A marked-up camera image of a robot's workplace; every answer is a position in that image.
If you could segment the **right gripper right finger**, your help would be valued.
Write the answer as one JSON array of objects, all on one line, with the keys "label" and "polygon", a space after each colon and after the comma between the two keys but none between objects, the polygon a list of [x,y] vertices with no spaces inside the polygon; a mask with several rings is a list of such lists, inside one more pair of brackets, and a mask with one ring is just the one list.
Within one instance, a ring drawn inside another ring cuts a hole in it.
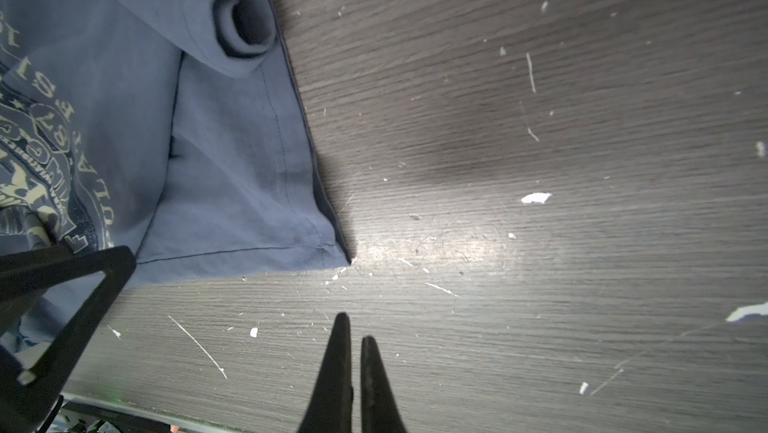
[{"label": "right gripper right finger", "polygon": [[364,433],[406,433],[385,366],[373,336],[361,345],[361,423]]}]

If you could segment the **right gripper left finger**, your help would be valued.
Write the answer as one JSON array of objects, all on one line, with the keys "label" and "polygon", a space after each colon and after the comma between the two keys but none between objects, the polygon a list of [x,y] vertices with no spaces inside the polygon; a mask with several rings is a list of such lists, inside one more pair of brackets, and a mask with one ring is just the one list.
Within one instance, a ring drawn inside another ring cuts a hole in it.
[{"label": "right gripper left finger", "polygon": [[352,431],[350,320],[336,315],[310,402],[298,432],[349,433]]}]

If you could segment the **blue-grey tank top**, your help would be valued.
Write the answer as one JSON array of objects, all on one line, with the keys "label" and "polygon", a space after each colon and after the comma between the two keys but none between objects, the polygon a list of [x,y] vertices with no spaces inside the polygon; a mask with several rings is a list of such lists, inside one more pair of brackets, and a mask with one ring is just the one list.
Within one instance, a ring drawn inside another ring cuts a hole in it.
[{"label": "blue-grey tank top", "polygon": [[1,0],[1,251],[125,246],[131,286],[351,256],[271,0]]}]

